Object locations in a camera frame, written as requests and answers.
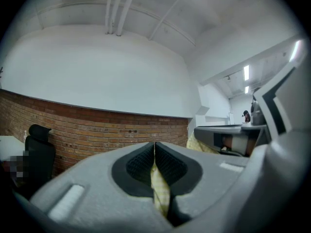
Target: person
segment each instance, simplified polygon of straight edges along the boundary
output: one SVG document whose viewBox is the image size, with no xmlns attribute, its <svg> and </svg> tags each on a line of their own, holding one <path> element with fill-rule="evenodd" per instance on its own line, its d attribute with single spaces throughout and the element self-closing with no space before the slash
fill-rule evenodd
<svg viewBox="0 0 311 233">
<path fill-rule="evenodd" d="M 242 117 L 245 117 L 245 122 L 250 122 L 251 121 L 251 116 L 250 116 L 248 111 L 244 111 Z"/>
</svg>

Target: fluorescent light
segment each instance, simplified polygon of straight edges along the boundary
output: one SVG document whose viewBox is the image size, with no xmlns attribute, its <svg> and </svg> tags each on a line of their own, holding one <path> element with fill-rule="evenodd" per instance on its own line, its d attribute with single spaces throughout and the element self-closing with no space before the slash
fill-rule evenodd
<svg viewBox="0 0 311 233">
<path fill-rule="evenodd" d="M 244 67 L 244 80 L 248 80 L 249 78 L 249 66 Z"/>
<path fill-rule="evenodd" d="M 299 43 L 300 43 L 300 41 L 296 42 L 294 50 L 293 50 L 293 53 L 292 53 L 291 58 L 290 58 L 290 61 L 292 61 L 296 57 L 297 50 L 298 50 L 298 47 L 299 47 Z"/>
</svg>

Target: black office chair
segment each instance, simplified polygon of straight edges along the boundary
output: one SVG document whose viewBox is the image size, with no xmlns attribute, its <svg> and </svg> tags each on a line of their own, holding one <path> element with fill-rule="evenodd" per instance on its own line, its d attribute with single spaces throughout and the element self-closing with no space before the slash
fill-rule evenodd
<svg viewBox="0 0 311 233">
<path fill-rule="evenodd" d="M 17 192 L 29 199 L 36 190 L 52 178 L 55 147 L 48 142 L 51 129 L 34 124 L 25 141 L 24 172 L 27 182 Z"/>
</svg>

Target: curved wall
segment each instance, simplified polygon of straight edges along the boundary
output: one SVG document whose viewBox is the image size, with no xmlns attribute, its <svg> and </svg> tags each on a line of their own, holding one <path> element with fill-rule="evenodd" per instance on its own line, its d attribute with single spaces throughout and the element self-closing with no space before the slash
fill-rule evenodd
<svg viewBox="0 0 311 233">
<path fill-rule="evenodd" d="M 181 56 L 147 38 L 98 25 L 46 28 L 21 38 L 2 63 L 3 89 L 64 104 L 192 117 Z"/>
</svg>

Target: white desk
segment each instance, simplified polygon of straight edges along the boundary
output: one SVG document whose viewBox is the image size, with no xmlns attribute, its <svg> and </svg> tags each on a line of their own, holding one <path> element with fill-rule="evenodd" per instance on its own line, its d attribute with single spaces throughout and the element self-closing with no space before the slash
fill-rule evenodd
<svg viewBox="0 0 311 233">
<path fill-rule="evenodd" d="M 7 161 L 10 156 L 21 156 L 25 151 L 23 142 L 17 140 L 14 136 L 0 135 L 0 160 Z"/>
</svg>

